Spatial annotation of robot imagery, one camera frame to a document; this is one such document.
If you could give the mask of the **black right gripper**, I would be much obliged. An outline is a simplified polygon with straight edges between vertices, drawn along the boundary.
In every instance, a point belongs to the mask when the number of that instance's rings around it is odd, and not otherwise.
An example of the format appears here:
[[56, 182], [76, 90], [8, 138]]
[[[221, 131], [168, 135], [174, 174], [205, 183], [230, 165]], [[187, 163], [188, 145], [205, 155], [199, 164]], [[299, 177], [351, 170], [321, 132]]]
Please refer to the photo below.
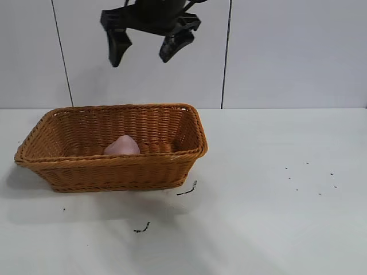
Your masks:
[[164, 63], [182, 48], [194, 41], [191, 30], [196, 31], [201, 21], [188, 10], [199, 1], [135, 1], [112, 10], [101, 12], [100, 23], [108, 38], [108, 58], [111, 65], [119, 66], [125, 51], [132, 45], [126, 29], [165, 36], [159, 50]]

